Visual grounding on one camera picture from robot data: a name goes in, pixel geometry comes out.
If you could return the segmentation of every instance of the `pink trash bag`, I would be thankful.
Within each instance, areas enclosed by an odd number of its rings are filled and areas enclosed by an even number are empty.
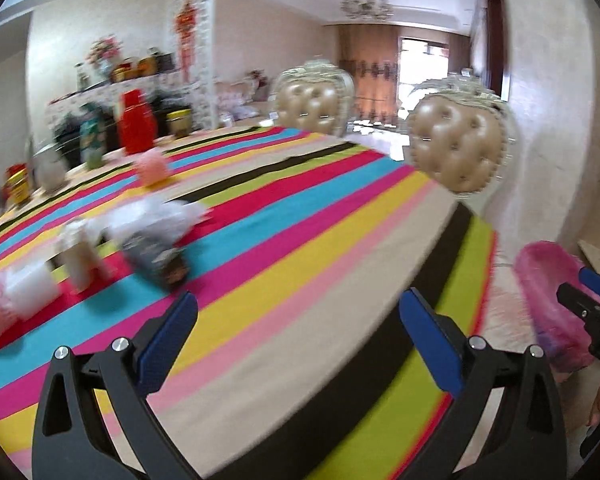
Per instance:
[[[591,338],[582,320],[556,300],[558,286],[568,282],[600,304],[600,297],[578,280],[584,264],[554,242],[525,246],[513,266],[538,336],[538,343],[557,372],[573,373],[589,366]]]

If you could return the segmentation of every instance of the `blue gripper pad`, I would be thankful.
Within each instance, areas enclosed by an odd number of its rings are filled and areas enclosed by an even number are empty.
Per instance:
[[[398,305],[400,320],[409,333],[438,387],[457,399],[464,388],[462,357],[436,322],[433,309],[408,290]]]
[[[597,295],[600,296],[600,275],[595,271],[583,267],[578,273],[578,279],[580,283],[586,286],[589,290],[593,290]]]
[[[186,292],[161,318],[149,321],[158,322],[160,327],[138,356],[136,392],[139,396],[146,397],[160,390],[197,320],[198,302],[193,294]]]

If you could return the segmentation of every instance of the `tufted chair back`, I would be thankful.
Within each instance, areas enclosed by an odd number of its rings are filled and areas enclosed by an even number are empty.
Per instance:
[[[438,92],[421,99],[407,118],[408,161],[481,214],[512,158],[507,104],[471,77],[416,88]]]
[[[269,103],[276,126],[340,137],[346,132],[354,96],[349,73],[315,60],[283,72]]]

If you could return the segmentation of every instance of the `chandelier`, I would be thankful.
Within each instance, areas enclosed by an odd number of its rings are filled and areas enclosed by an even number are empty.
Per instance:
[[[342,0],[342,11],[352,20],[380,20],[394,15],[394,6],[388,0]]]

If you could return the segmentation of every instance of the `white cup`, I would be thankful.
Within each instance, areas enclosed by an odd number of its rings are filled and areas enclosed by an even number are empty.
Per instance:
[[[16,316],[27,320],[60,296],[60,287],[51,269],[40,261],[7,274],[6,295]]]

